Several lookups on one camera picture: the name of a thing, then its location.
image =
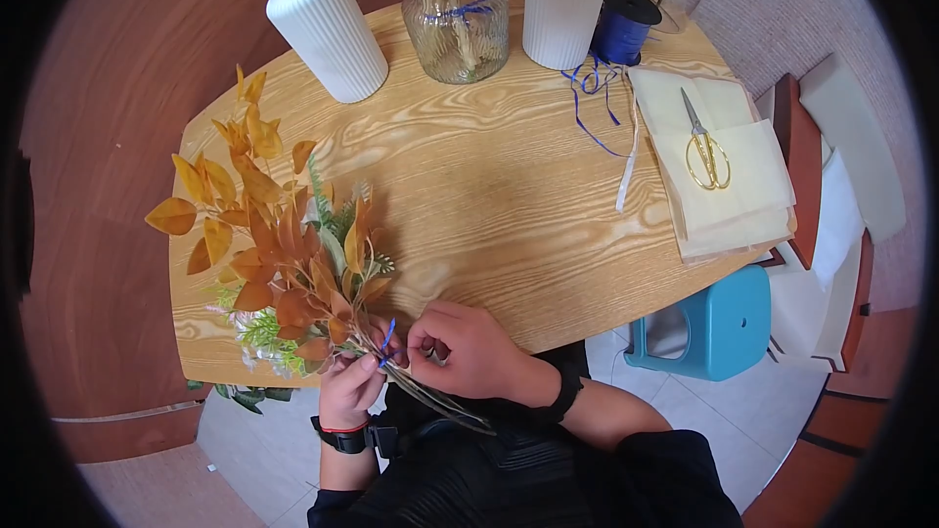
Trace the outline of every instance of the person's right hand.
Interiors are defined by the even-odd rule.
[[[449,350],[442,367],[424,356],[422,347],[431,345],[438,353]],[[551,404],[560,392],[558,371],[524,354],[482,308],[428,303],[407,334],[407,356],[415,380],[447,394],[503,397],[538,407]]]

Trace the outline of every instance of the white ribbed vase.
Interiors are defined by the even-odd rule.
[[[339,102],[367,98],[388,77],[355,0],[268,0],[268,19]]]
[[[603,0],[525,0],[525,53],[552,70],[583,64],[602,5]]]

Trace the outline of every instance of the red bracelet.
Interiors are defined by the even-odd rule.
[[[361,430],[369,425],[372,421],[372,418],[369,417],[368,420],[365,420],[363,424],[359,424],[356,428],[349,428],[347,430],[337,430],[336,428],[323,428],[323,432],[331,432],[333,434],[342,434],[346,432],[355,432],[356,430]]]

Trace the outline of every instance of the textured glass vase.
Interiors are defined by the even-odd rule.
[[[424,71],[445,84],[492,76],[509,58],[509,0],[403,0]]]

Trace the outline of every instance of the black sleeve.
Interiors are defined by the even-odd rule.
[[[700,433],[640,432],[620,441],[616,457],[662,525],[743,526],[720,487],[711,447]]]
[[[364,491],[333,491],[321,489],[316,494],[316,502],[306,511],[306,523],[310,528],[335,525],[331,520],[345,512],[361,497]]]

